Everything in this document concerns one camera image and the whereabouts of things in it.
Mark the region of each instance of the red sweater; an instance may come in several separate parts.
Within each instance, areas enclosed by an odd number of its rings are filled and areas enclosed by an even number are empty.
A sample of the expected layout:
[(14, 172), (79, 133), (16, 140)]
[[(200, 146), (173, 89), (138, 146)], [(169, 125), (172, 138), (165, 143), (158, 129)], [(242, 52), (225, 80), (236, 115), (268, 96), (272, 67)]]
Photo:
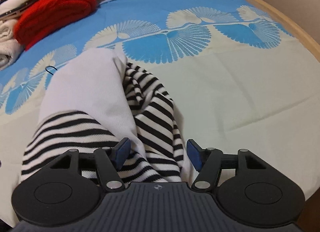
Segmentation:
[(39, 0), (14, 27), (14, 37), (28, 50), (52, 32), (78, 21), (97, 7), (97, 0)]

